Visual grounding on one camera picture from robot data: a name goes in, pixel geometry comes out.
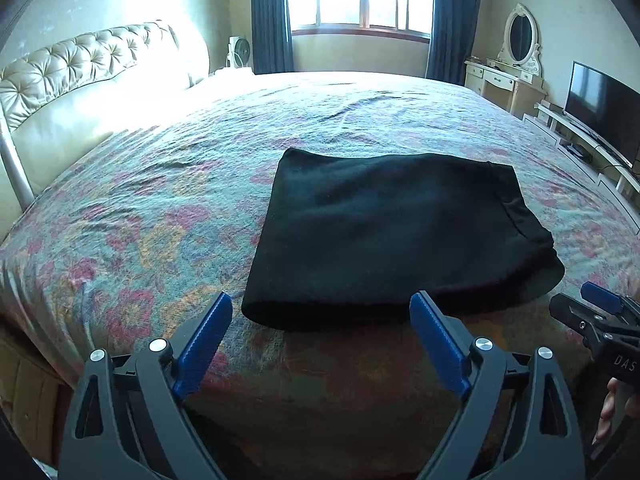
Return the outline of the person's right hand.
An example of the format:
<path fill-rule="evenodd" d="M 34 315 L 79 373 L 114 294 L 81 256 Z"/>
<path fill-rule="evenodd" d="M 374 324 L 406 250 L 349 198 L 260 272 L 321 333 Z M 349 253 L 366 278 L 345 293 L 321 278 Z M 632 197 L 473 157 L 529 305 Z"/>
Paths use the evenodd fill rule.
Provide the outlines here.
<path fill-rule="evenodd" d="M 615 401 L 620 397 L 618 390 L 620 390 L 620 382 L 615 378 L 611 378 L 608 382 L 608 394 L 603 402 L 597 432 L 592 440 L 593 445 L 604 440 L 611 431 L 612 419 L 616 412 Z"/>

